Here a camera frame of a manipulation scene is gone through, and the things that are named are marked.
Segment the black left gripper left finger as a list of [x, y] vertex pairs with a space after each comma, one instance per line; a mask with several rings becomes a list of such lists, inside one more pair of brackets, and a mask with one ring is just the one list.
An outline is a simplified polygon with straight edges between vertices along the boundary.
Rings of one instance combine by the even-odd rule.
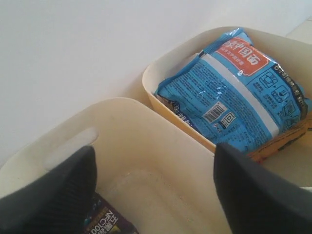
[[96, 153], [83, 146], [0, 200], [2, 234], [81, 234], [97, 183]]

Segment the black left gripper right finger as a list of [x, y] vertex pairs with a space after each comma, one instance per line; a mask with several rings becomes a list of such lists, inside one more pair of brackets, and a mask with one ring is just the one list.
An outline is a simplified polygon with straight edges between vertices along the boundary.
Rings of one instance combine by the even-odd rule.
[[217, 144], [214, 184], [234, 234], [310, 234], [312, 194], [227, 143]]

